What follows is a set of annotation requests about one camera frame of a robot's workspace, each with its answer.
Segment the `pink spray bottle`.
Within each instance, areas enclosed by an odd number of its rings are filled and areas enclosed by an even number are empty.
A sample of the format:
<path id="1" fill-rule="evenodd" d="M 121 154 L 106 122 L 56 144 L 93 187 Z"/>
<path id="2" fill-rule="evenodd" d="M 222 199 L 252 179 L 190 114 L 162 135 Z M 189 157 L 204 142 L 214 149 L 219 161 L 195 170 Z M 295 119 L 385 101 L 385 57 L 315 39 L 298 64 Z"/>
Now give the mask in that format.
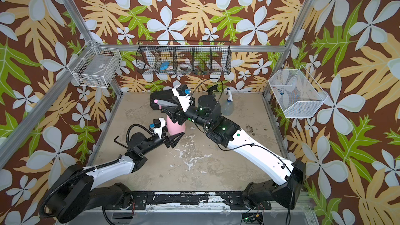
<path id="1" fill-rule="evenodd" d="M 166 118 L 166 127 L 167 127 L 170 135 L 179 134 L 179 133 L 185 132 L 185 130 L 186 130 L 185 124 L 180 125 L 180 124 L 178 124 L 178 122 L 174 123 L 170 119 L 169 116 L 167 116 L 167 118 Z"/>

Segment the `black spray nozzle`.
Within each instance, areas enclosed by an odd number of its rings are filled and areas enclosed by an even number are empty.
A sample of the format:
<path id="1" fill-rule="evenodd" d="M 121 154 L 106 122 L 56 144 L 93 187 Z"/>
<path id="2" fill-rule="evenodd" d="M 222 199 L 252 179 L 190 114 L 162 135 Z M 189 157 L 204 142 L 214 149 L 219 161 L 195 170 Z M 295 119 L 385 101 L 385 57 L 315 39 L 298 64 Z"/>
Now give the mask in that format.
<path id="1" fill-rule="evenodd" d="M 213 95 L 214 91 L 218 92 L 218 85 L 217 84 L 215 84 L 215 85 L 211 86 L 210 88 L 208 88 L 206 92 L 208 93 L 208 95 Z"/>

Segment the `clear blue spray bottle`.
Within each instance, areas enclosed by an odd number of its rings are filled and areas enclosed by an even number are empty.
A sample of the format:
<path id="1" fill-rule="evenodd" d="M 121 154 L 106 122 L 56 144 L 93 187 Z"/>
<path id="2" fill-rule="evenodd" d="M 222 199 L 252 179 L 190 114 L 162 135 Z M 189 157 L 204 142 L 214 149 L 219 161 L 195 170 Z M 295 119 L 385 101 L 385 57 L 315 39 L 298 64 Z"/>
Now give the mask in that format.
<path id="1" fill-rule="evenodd" d="M 221 106 L 221 113 L 224 116 L 230 116 L 234 112 L 234 103 L 232 101 L 226 100 Z"/>

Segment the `blue white spray nozzle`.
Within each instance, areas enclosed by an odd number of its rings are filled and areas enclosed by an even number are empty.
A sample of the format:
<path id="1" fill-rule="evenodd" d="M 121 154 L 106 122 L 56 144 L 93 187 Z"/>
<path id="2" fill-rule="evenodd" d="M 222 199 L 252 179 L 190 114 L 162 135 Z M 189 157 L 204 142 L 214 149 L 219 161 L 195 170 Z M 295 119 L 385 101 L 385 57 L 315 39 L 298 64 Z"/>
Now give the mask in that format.
<path id="1" fill-rule="evenodd" d="M 232 96 L 232 91 L 231 88 L 227 88 L 227 102 L 231 103 L 233 102 L 233 96 Z"/>

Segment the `pink grey spray nozzle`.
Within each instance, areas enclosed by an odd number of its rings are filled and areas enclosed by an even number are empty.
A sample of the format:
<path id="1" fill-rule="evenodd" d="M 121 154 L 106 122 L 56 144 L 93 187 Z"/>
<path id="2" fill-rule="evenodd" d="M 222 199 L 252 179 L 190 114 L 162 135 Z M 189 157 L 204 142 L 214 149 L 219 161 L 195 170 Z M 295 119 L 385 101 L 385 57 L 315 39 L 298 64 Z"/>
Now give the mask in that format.
<path id="1" fill-rule="evenodd" d="M 164 100 L 154 100 L 154 103 L 159 106 L 159 109 L 162 109 L 163 107 L 172 107 L 176 108 L 178 105 L 175 103 L 171 103 L 169 101 L 164 101 Z"/>

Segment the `orange translucent spray bottle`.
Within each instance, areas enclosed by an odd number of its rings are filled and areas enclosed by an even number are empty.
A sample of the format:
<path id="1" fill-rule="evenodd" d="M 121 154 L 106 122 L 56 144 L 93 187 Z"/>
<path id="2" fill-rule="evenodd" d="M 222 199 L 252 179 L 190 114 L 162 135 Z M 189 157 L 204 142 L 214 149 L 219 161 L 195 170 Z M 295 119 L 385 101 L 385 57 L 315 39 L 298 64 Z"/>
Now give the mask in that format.
<path id="1" fill-rule="evenodd" d="M 213 94 L 212 96 L 214 97 L 215 105 L 217 105 L 219 103 L 220 98 L 221 98 L 221 94 L 220 95 Z"/>

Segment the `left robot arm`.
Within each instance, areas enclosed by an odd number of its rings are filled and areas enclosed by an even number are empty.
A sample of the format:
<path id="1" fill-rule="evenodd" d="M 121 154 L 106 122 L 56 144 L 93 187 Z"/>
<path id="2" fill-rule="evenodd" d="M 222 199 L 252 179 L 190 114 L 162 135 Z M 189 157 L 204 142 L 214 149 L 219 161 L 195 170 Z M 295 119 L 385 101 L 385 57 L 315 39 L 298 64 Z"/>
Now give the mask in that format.
<path id="1" fill-rule="evenodd" d="M 143 129 L 150 137 L 141 132 L 127 132 L 124 145 L 127 151 L 124 155 L 96 166 L 68 167 L 45 194 L 39 207 L 40 217 L 55 217 L 60 223 L 66 223 L 92 208 L 107 205 L 128 207 L 131 200 L 128 187 L 121 183 L 111 187 L 101 185 L 138 171 L 147 161 L 145 154 L 161 145 L 174 148 L 184 136 L 183 130 L 169 134 L 167 122 L 162 118 L 153 120 L 149 128 L 133 124 L 129 130 L 133 128 Z"/>

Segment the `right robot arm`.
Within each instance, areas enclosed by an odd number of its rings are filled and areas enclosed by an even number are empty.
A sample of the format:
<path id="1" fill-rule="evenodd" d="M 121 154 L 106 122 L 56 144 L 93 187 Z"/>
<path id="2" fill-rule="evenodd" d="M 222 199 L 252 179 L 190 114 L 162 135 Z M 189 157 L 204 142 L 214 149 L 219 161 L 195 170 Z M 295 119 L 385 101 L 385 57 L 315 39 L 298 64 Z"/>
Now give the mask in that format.
<path id="1" fill-rule="evenodd" d="M 261 183 L 251 182 L 243 191 L 247 207 L 253 208 L 265 202 L 275 201 L 282 207 L 295 208 L 305 182 L 306 165 L 292 162 L 258 143 L 238 124 L 224 117 L 214 95 L 203 95 L 195 102 L 191 95 L 181 96 L 173 89 L 171 101 L 154 99 L 174 124 L 191 121 L 203 126 L 206 136 L 223 151 L 234 151 L 263 170 L 270 179 Z"/>

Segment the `black plastic case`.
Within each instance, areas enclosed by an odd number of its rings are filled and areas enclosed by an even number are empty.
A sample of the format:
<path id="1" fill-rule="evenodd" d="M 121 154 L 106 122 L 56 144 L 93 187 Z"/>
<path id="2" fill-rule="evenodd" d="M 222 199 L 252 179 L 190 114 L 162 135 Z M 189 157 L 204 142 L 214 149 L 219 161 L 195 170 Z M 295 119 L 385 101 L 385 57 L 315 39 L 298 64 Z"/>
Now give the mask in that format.
<path id="1" fill-rule="evenodd" d="M 162 92 L 172 92 L 172 89 L 157 91 L 150 94 L 150 107 L 152 110 L 159 110 L 159 106 L 154 103 L 154 100 L 162 100 Z"/>

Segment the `white tape roll in basket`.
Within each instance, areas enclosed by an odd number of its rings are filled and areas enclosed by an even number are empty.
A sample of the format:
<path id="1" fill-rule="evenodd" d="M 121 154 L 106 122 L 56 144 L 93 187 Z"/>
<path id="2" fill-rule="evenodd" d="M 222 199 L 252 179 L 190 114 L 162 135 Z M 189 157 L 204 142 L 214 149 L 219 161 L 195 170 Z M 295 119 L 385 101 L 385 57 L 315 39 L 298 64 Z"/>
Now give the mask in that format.
<path id="1" fill-rule="evenodd" d="M 188 64 L 179 64 L 177 69 L 179 71 L 191 71 L 192 70 L 192 66 L 188 65 Z"/>

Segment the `blue round item in basket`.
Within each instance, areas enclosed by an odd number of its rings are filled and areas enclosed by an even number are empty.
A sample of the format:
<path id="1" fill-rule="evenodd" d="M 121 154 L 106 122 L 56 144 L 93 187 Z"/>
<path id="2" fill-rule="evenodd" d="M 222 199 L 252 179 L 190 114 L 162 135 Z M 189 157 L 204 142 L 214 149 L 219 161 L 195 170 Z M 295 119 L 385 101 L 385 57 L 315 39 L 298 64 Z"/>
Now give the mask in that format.
<path id="1" fill-rule="evenodd" d="M 165 61 L 160 65 L 160 70 L 167 70 L 169 67 L 169 61 Z"/>

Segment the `black hex key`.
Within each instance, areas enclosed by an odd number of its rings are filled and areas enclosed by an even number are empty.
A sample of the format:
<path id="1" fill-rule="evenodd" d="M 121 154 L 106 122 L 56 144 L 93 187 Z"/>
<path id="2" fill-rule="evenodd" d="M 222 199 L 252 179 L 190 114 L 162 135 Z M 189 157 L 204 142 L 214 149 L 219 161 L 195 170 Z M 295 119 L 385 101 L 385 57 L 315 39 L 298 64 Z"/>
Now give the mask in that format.
<path id="1" fill-rule="evenodd" d="M 128 147 L 128 145 L 127 145 L 126 143 L 122 143 L 122 142 L 119 140 L 119 136 L 116 136 L 116 137 L 114 138 L 114 142 L 115 142 L 116 144 L 118 144 L 119 146 L 125 148 L 126 150 L 129 149 L 129 147 Z"/>

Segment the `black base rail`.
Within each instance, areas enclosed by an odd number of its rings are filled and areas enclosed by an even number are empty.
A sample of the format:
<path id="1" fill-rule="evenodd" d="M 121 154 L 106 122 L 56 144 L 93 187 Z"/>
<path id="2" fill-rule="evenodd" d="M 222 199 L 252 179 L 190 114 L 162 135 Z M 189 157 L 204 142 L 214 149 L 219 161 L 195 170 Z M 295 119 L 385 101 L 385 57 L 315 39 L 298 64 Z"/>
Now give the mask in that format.
<path id="1" fill-rule="evenodd" d="M 152 205 L 178 205 L 208 207 L 217 205 L 229 210 L 245 210 L 250 208 L 271 209 L 270 200 L 255 203 L 245 197 L 243 191 L 206 191 L 206 192 L 154 192 L 132 191 L 131 201 L 136 210 L 145 210 Z"/>

